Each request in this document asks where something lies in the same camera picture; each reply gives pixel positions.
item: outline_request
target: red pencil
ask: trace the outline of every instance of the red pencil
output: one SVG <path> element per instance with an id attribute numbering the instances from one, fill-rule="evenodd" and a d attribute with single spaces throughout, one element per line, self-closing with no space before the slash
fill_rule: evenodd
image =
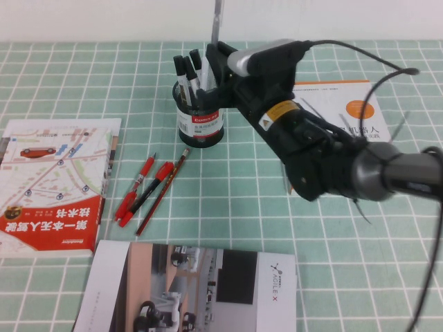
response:
<path id="1" fill-rule="evenodd" d="M 163 198 L 163 196 L 165 196 L 169 186 L 171 185 L 172 180 L 174 180 L 174 177 L 179 172 L 183 162 L 185 161 L 186 157 L 189 154 L 189 151 L 190 151 L 189 148 L 186 148 L 185 151 L 183 151 L 179 161 L 177 161 L 177 163 L 175 164 L 175 167 L 172 170 L 171 175 L 169 176 L 169 178 L 166 181 L 165 185 L 161 189 L 160 194 L 157 196 L 157 198 L 156 198 L 155 202 L 152 204 L 149 212 L 146 214 L 146 217 L 143 219 L 143 222 L 138 227 L 137 232 L 136 232 L 136 236 L 139 237 L 141 235 L 142 231 L 145 229 L 147 223 L 149 222 L 149 220 L 151 219 L 152 215 L 154 214 L 155 209 L 157 208 L 157 206 L 159 206 L 161 199 Z"/>
<path id="2" fill-rule="evenodd" d="M 157 153 L 155 153 L 153 156 L 150 156 L 147 160 L 145 165 L 140 171 L 140 174 L 136 178 L 136 182 L 132 186 L 132 189 L 130 192 L 126 194 L 124 199 L 122 200 L 122 203 L 117 209 L 116 212 L 116 218 L 115 221 L 118 221 L 119 219 L 122 219 L 128 209 L 131 207 L 132 203 L 136 200 L 137 197 L 137 188 L 143 183 L 143 180 L 147 176 L 147 173 L 150 171 L 152 164 L 154 164 L 155 156 Z"/>

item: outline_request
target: wire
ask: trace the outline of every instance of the wire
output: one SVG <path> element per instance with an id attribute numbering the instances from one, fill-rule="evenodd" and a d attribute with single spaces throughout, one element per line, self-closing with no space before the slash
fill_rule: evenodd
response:
<path id="1" fill-rule="evenodd" d="M 324 40 L 317 40 L 317 41 L 313 41 L 312 45 L 316 46 L 316 45 L 324 45 L 324 44 L 333 44 L 333 45 L 339 45 L 339 46 L 343 46 L 346 48 L 350 48 L 351 50 L 355 50 L 357 52 L 360 52 L 364 55 L 366 55 L 367 57 L 370 57 L 374 60 L 377 60 L 378 62 L 381 62 L 382 64 L 385 64 L 386 66 L 389 66 L 390 68 L 395 69 L 396 71 L 401 70 L 401 67 L 398 67 L 398 65 L 393 64 L 392 62 L 386 61 L 384 59 L 381 59 L 380 57 L 377 57 L 376 55 L 369 53 L 366 50 L 363 50 L 362 48 L 356 47 L 354 45 L 345 43 L 345 42 L 341 42 L 339 40 L 333 40 L 333 39 L 324 39 Z"/>
<path id="2" fill-rule="evenodd" d="M 408 74 L 408 75 L 418 75 L 420 71 L 416 68 L 405 68 L 405 69 L 399 69 L 398 71 L 394 71 L 393 73 L 387 74 L 383 78 L 381 78 L 374 86 L 370 89 L 368 94 L 366 95 L 365 101 L 361 105 L 360 110 L 360 136 L 364 136 L 363 134 L 363 119 L 365 118 L 365 112 L 366 112 L 366 106 L 368 105 L 368 101 L 371 98 L 372 94 L 377 90 L 384 82 L 387 80 L 390 80 L 391 78 L 401 75 L 401 74 Z"/>
<path id="3" fill-rule="evenodd" d="M 387 74 L 386 76 L 381 78 L 376 84 L 374 84 L 374 86 L 370 89 L 370 91 L 366 95 L 363 104 L 361 105 L 360 119 L 359 119 L 360 136 L 365 137 L 364 133 L 363 133 L 363 120 L 365 118 L 366 106 L 368 105 L 368 101 L 371 98 L 372 94 L 387 80 L 390 80 L 391 78 L 396 77 L 401 74 L 418 75 L 419 70 L 417 68 L 401 68 L 401 67 L 397 66 L 396 64 L 393 64 L 389 61 L 381 59 L 380 57 L 377 57 L 376 55 L 373 55 L 372 53 L 369 53 L 366 50 L 363 50 L 361 48 L 358 48 L 356 46 L 353 46 L 353 45 L 350 45 L 350 44 L 347 44 L 347 43 L 344 43 L 341 41 L 326 39 L 326 40 L 319 40 L 319 41 L 312 42 L 312 46 L 322 45 L 322 44 L 335 44 L 335 45 L 343 46 L 346 48 L 350 48 L 352 50 L 355 50 L 356 52 L 360 52 L 360 53 L 362 53 L 374 60 L 377 60 L 378 62 L 381 62 L 382 64 L 385 64 L 386 66 L 389 66 L 389 67 L 395 69 L 394 72 Z M 404 124 L 405 121 L 406 121 L 406 117 L 404 118 L 403 122 L 400 123 L 400 125 L 396 128 L 394 137 L 399 133 L 399 130 L 401 129 L 401 126 Z M 429 147 L 429 148 L 426 148 L 422 153 L 432 154 L 432 155 L 435 155 L 435 157 L 437 158 L 438 163 L 440 164 L 441 186 L 443 186 L 443 151 L 437 147 Z M 419 317 L 422 313 L 423 305 L 426 300 L 426 296 L 428 294 L 428 288 L 429 288 L 429 284 L 431 282 L 432 273 L 433 273 L 434 266 L 435 266 L 435 261 L 437 260 L 437 256 L 438 256 L 438 250 L 439 250 L 439 246 L 440 246 L 440 237 L 442 234 L 442 229 L 443 229 L 443 196 L 440 197 L 440 215 L 439 215 L 439 219 L 438 219 L 437 231 L 435 232 L 435 240 L 433 243 L 432 255 L 429 260 L 428 271 L 427 271 L 425 279 L 424 279 L 424 284 L 423 284 L 423 287 L 422 287 L 422 290 L 421 290 L 421 293 L 419 296 L 417 307 L 415 308 L 414 316 L 411 319 L 411 321 L 409 322 L 408 328 L 406 329 L 407 332 L 411 332 L 414 329 L 414 327 L 415 327 L 416 323 L 418 322 Z"/>
<path id="4" fill-rule="evenodd" d="M 441 185 L 443 185 L 443 152 L 442 152 L 442 150 L 437 147 L 428 147 L 425 150 L 423 150 L 422 153 L 435 155 L 436 159 L 438 160 L 438 163 L 440 164 L 440 171 L 441 171 L 440 182 L 441 182 Z M 433 243 L 432 255 L 429 260 L 428 272 L 427 272 L 426 277 L 424 279 L 422 292 L 420 293 L 417 307 L 415 308 L 414 317 L 409 322 L 408 328 L 406 329 L 407 332 L 411 332 L 414 329 L 414 326 L 418 322 L 420 314 L 422 313 L 423 305 L 426 300 L 426 296 L 428 294 L 428 288 L 429 288 L 429 284 L 431 282 L 432 272 L 434 270 L 435 261 L 437 260 L 437 256 L 438 256 L 438 250 L 439 250 L 439 246 L 440 246 L 440 237 L 442 236 L 442 229 L 443 229 L 443 196 L 440 197 L 440 215 L 439 215 L 439 219 L 438 219 L 437 231 L 435 232 L 435 240 Z"/>

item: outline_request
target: pen cap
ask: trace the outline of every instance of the pen cap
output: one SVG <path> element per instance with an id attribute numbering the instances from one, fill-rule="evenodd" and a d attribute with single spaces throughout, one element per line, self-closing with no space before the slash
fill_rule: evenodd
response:
<path id="1" fill-rule="evenodd" d="M 160 182 L 165 179 L 166 176 L 174 169 L 174 164 L 171 162 L 166 162 L 155 174 L 155 178 L 159 179 Z"/>
<path id="2" fill-rule="evenodd" d="M 176 55 L 174 57 L 174 65 L 175 65 L 175 71 L 177 72 L 177 76 L 183 76 L 186 74 L 185 62 L 181 55 Z"/>
<path id="3" fill-rule="evenodd" d="M 189 56 L 191 56 L 192 63 L 194 64 L 194 68 L 196 71 L 201 70 L 201 58 L 199 50 L 195 49 L 189 52 Z"/>
<path id="4" fill-rule="evenodd" d="M 188 80 L 197 78 L 197 74 L 195 73 L 194 67 L 191 63 L 191 59 L 189 57 L 184 57 L 183 59 L 185 60 L 186 77 Z"/>

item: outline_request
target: red pen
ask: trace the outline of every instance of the red pen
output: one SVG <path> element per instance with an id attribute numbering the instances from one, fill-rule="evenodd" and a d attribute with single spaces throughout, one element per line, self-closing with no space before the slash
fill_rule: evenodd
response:
<path id="1" fill-rule="evenodd" d="M 146 160 L 146 163 L 144 164 L 143 168 L 141 169 L 140 174 L 137 176 L 136 182 L 132 186 L 131 191 L 126 194 L 122 203 L 120 204 L 120 206 L 117 209 L 116 218 L 115 218 L 116 221 L 122 219 L 125 216 L 126 212 L 131 207 L 132 203 L 136 200 L 137 188 L 143 183 L 143 180 L 145 179 L 145 177 L 149 173 L 149 171 L 152 167 L 152 164 L 154 164 L 154 160 L 155 160 L 156 155 L 157 155 L 157 153 L 155 153 L 153 156 L 150 156 Z"/>
<path id="2" fill-rule="evenodd" d="M 155 179 L 147 186 L 146 190 L 142 193 L 139 199 L 137 199 L 130 209 L 126 212 L 125 216 L 120 221 L 120 227 L 125 227 L 132 216 L 137 212 L 137 210 L 146 202 L 147 198 L 152 194 L 152 192 L 157 188 L 157 186 L 165 179 L 166 176 L 174 169 L 174 164 L 166 162 L 155 174 Z"/>

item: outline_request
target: black marker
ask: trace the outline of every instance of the black marker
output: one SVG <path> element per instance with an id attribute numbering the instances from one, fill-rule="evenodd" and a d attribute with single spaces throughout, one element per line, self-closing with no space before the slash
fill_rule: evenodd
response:
<path id="1" fill-rule="evenodd" d="M 177 72 L 177 81 L 180 87 L 180 96 L 182 103 L 190 106 L 191 96 L 189 94 L 188 80 L 186 79 L 185 62 L 181 55 L 174 57 L 175 71 Z"/>
<path id="2" fill-rule="evenodd" d="M 186 77 L 191 84 L 192 92 L 194 93 L 194 97 L 197 98 L 197 90 L 200 89 L 200 81 L 195 73 L 194 67 L 191 64 L 191 59 L 189 57 L 184 57 L 185 67 L 186 67 Z"/>
<path id="3" fill-rule="evenodd" d="M 191 56 L 192 63 L 194 64 L 195 73 L 201 82 L 201 58 L 199 50 L 195 49 L 189 52 L 189 56 Z"/>

